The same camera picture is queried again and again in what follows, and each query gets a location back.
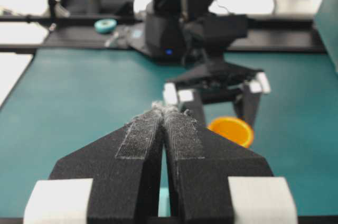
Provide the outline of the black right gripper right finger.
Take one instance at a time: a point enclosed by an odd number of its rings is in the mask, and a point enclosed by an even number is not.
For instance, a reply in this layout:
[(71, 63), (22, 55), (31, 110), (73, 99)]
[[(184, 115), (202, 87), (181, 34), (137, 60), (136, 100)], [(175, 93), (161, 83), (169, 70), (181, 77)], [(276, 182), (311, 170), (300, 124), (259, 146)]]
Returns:
[(297, 223), (287, 181), (266, 159), (175, 107), (163, 111), (171, 215), (182, 223)]

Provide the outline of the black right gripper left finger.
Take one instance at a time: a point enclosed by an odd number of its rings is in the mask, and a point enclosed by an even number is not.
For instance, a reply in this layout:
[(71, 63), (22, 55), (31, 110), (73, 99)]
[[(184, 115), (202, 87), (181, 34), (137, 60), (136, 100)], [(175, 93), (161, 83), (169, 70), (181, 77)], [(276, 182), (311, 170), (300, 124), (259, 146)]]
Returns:
[(156, 216), (162, 122), (151, 109), (59, 159), (35, 184), (24, 223), (144, 223)]

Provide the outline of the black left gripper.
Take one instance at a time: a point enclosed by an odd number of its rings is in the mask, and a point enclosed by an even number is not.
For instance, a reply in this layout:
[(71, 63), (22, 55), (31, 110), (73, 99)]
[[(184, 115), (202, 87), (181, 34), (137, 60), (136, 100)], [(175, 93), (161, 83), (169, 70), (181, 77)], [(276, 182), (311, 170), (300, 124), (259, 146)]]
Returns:
[(203, 102), (233, 101), (237, 117), (254, 127), (261, 95), (271, 86), (265, 72), (224, 61), (200, 64), (164, 84), (163, 99), (206, 125)]

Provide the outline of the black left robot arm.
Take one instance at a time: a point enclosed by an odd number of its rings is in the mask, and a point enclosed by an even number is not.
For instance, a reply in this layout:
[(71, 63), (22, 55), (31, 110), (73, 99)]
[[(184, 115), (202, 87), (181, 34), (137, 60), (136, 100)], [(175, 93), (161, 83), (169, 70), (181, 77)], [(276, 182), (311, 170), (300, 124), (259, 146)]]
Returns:
[(165, 83), (168, 106), (189, 109), (204, 123), (205, 104), (231, 102), (236, 116), (253, 126), (260, 97), (270, 92), (270, 85), (263, 70), (225, 61), (226, 49), (247, 36), (248, 19), (211, 12), (215, 1), (150, 0), (143, 21), (131, 30), (130, 46), (155, 61), (189, 68)]

